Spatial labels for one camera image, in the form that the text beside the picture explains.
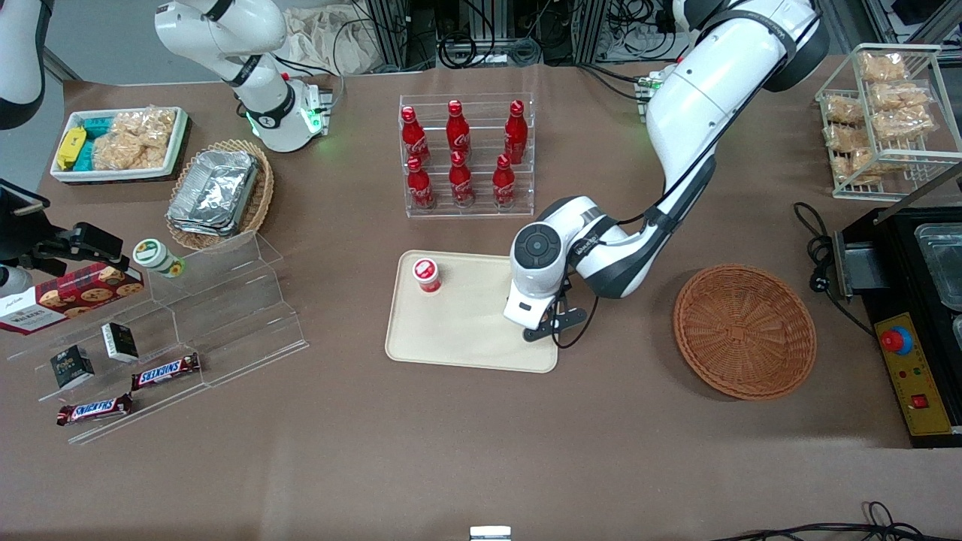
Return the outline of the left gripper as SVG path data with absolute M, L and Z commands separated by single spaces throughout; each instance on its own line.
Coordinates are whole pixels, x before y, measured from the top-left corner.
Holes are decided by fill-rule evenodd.
M 588 312 L 582 308 L 546 315 L 556 301 L 562 284 L 563 281 L 556 281 L 544 288 L 543 284 L 535 283 L 532 288 L 527 282 L 511 280 L 503 316 L 525 329 L 523 340 L 527 343 L 549 338 L 567 329 L 578 328 L 588 321 Z

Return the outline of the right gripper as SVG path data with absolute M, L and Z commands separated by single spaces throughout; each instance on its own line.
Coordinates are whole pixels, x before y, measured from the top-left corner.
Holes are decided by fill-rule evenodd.
M 1 181 L 1 260 L 17 266 L 20 256 L 35 248 L 39 259 L 99 261 L 109 266 L 124 266 L 123 240 L 87 222 L 72 228 L 53 227 L 45 210 L 50 201 L 44 196 Z

